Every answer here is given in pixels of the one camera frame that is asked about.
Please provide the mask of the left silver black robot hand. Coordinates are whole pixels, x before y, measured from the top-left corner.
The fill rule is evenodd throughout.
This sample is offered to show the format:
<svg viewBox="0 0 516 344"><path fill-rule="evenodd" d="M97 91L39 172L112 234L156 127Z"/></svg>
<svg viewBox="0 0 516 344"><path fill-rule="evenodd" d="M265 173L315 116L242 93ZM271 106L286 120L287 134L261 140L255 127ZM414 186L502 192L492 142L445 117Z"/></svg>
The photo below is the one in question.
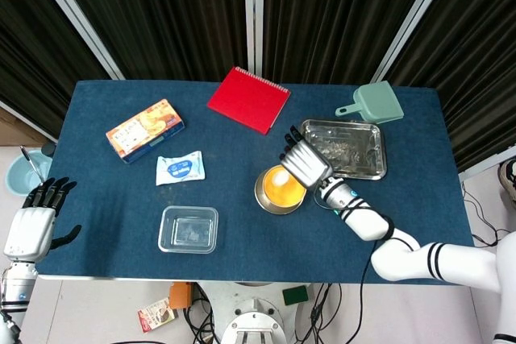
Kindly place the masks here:
<svg viewBox="0 0 516 344"><path fill-rule="evenodd" d="M77 186L68 177L50 178L32 189L10 225L3 254L12 262L38 263L49 251L71 243L81 232L75 225L56 238L56 220L69 192Z"/></svg>

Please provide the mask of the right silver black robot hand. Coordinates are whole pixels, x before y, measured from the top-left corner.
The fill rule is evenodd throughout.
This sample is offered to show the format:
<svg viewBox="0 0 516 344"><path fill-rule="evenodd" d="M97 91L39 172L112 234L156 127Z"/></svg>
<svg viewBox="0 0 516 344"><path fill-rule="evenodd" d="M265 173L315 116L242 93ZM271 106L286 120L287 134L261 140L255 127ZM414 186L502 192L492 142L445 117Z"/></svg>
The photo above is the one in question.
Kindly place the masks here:
<svg viewBox="0 0 516 344"><path fill-rule="evenodd" d="M314 191L332 176L330 162L303 137L296 126L285 135L286 146L279 158L281 165L307 190Z"/></svg>

